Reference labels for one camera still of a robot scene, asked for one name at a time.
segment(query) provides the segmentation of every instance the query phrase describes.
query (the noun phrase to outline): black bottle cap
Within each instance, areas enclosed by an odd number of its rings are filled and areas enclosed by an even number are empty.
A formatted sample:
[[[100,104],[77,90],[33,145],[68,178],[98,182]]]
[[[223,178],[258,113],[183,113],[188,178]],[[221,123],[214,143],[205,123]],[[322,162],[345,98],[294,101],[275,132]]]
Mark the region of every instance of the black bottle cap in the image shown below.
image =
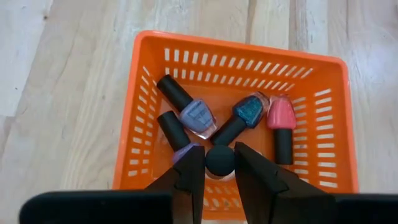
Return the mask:
[[[206,154],[206,167],[219,177],[232,173],[235,169],[234,151],[228,146],[213,146]]]
[[[293,131],[291,129],[274,129],[275,163],[293,164]]]
[[[156,86],[179,112],[193,101],[193,98],[171,75],[165,75],[157,82]]]
[[[191,143],[184,127],[173,111],[168,111],[157,117],[157,122],[163,130],[164,135],[169,141],[174,152]]]
[[[230,117],[212,137],[211,143],[214,145],[229,145],[234,139],[246,129],[246,122],[238,116]]]

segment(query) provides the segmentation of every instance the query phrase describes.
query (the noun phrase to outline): pink nail polish bottle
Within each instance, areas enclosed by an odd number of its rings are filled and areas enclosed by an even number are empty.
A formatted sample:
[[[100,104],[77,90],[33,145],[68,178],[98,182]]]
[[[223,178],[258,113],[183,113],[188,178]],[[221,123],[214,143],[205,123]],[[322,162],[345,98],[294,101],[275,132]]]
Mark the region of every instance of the pink nail polish bottle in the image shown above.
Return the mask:
[[[293,164],[293,129],[296,117],[286,95],[272,96],[268,111],[268,127],[274,130],[275,163]]]

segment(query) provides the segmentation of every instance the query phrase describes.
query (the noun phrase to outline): black plastic part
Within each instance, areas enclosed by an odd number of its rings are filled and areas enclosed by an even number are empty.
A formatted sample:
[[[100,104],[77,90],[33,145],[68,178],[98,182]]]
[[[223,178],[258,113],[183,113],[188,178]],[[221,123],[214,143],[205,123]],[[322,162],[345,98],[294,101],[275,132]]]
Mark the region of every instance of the black plastic part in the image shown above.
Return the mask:
[[[229,145],[236,137],[238,137],[245,129],[246,122],[238,116],[230,117],[212,137],[210,137],[213,145]]]
[[[161,114],[157,118],[157,122],[163,130],[163,133],[174,152],[177,152],[191,143],[191,140],[184,131],[183,124],[176,117],[173,111]]]
[[[172,194],[110,190],[49,192],[24,204],[19,223],[173,223]]]
[[[165,75],[157,82],[156,86],[179,112],[184,110],[193,101],[193,98],[171,75]]]
[[[333,196],[241,142],[234,149],[236,182],[248,223],[334,223]]]
[[[213,146],[206,153],[206,167],[214,175],[224,177],[235,169],[234,151],[228,146]]]
[[[201,223],[205,193],[205,148],[193,146],[146,190],[173,192],[174,223]]]
[[[274,129],[275,163],[293,164],[293,131],[291,129]]]
[[[21,208],[20,224],[201,223],[205,148],[194,146],[145,190],[50,192]]]
[[[398,223],[398,195],[335,194],[336,223]]]

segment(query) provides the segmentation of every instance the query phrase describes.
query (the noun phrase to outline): nail polish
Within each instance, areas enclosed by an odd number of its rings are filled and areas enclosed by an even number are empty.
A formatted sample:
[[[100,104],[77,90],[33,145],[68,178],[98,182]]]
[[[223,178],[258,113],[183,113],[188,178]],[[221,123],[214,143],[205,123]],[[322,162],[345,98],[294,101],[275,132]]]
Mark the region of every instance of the nail polish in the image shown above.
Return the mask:
[[[216,130],[216,120],[202,99],[194,100],[170,75],[156,85],[180,113],[183,125],[197,136],[207,139]]]
[[[292,103],[286,95],[271,97],[267,123],[274,132],[275,163],[293,164],[292,136],[296,127],[296,117]]]
[[[200,145],[199,143],[191,143],[191,140],[184,131],[183,124],[178,120],[173,111],[161,114],[157,118],[157,122],[174,151],[173,163],[180,160],[193,146]]]
[[[255,128],[269,109],[269,99],[261,92],[255,92],[236,103],[232,116],[210,138],[214,145],[229,145],[246,128]]]
[[[234,177],[235,155],[234,151],[228,146],[213,146],[205,157],[206,176],[227,181]]]

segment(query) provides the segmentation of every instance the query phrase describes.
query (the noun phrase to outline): wooden floor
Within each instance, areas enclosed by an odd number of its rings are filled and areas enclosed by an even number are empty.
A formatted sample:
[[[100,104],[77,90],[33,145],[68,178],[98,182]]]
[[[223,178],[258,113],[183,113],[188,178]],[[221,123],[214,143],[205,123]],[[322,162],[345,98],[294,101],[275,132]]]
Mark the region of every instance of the wooden floor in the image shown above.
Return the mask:
[[[41,192],[110,188],[146,29],[342,58],[360,190],[398,193],[397,0],[4,0],[0,223]]]

